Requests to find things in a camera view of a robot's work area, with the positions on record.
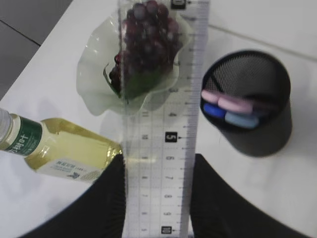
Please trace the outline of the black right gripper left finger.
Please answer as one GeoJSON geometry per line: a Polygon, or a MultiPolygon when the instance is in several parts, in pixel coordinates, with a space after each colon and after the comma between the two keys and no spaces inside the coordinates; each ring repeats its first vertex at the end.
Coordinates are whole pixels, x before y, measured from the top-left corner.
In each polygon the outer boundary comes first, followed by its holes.
{"type": "Polygon", "coordinates": [[[117,155],[75,202],[25,238],[120,238],[125,219],[125,166],[117,155]]]}

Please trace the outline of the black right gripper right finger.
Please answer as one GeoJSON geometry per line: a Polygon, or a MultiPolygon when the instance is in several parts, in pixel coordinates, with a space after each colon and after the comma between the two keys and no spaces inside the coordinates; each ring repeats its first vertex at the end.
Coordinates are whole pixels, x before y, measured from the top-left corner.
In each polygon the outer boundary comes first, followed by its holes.
{"type": "Polygon", "coordinates": [[[195,155],[190,217],[196,238],[303,238],[232,189],[195,155]]]}

